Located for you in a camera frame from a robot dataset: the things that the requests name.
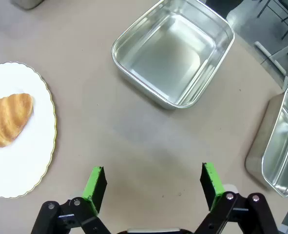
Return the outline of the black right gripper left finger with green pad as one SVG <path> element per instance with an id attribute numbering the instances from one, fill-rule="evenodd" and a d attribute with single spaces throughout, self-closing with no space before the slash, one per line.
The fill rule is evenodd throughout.
<path id="1" fill-rule="evenodd" d="M 61 205 L 56 201 L 42 204 L 31 233 L 68 234 L 71 229 L 81 228 L 86 234 L 109 234 L 98 217 L 106 186 L 104 168 L 94 167 L 81 196 Z"/>

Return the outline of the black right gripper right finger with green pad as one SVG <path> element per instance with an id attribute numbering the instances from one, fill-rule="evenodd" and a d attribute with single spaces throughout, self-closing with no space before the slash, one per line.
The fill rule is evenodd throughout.
<path id="1" fill-rule="evenodd" d="M 212 163 L 203 163 L 200 182 L 209 213 L 196 234 L 220 234 L 229 222 L 237 223 L 244 234 L 279 233 L 265 196 L 252 193 L 243 197 L 226 191 Z"/>

